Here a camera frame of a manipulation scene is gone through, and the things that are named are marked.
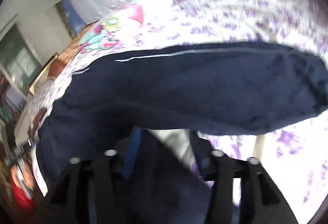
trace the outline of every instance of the white bedsheet with purple flowers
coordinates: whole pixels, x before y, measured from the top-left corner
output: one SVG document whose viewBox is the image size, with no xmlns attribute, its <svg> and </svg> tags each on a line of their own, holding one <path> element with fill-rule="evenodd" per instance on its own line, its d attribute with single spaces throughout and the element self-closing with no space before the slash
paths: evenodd
<svg viewBox="0 0 328 224">
<path fill-rule="evenodd" d="M 124 44 L 79 53 L 29 102 L 30 121 L 41 107 L 46 107 L 49 115 L 54 100 L 69 86 L 72 73 L 104 55 L 177 44 L 265 41 L 316 54 L 327 66 L 327 27 L 327 7 L 313 0 L 187 0 L 158 12 Z M 324 112 L 265 135 L 263 165 L 300 224 L 310 220 L 328 193 L 327 130 L 328 112 Z M 235 158 L 247 159 L 253 154 L 253 136 L 202 136 Z"/>
</svg>

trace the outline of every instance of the navy blue garment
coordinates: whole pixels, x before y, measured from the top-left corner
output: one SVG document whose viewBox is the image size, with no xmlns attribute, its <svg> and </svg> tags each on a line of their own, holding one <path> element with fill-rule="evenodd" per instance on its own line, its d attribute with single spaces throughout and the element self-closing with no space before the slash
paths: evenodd
<svg viewBox="0 0 328 224">
<path fill-rule="evenodd" d="M 264 134 L 326 110 L 327 87 L 321 59 L 278 44 L 111 54 L 73 75 L 54 102 L 38 132 L 38 163 L 48 184 L 71 157 L 94 158 L 132 126 Z"/>
</svg>

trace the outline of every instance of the wall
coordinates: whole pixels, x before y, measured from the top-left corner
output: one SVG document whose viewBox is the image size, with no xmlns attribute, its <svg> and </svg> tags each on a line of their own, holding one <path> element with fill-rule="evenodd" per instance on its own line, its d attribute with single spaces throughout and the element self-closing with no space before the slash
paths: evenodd
<svg viewBox="0 0 328 224">
<path fill-rule="evenodd" d="M 55 52 L 61 53 L 72 40 L 55 6 L 33 16 L 19 15 L 16 24 L 25 42 L 35 49 L 41 65 Z"/>
<path fill-rule="evenodd" d="M 53 53 L 60 53 L 66 48 L 70 41 L 66 29 L 58 23 L 59 17 L 54 14 L 53 5 L 58 2 L 59 0 L 4 0 L 0 5 L 0 31 L 18 14 L 17 26 L 22 29 L 24 39 L 27 39 L 29 48 L 42 65 Z"/>
</svg>

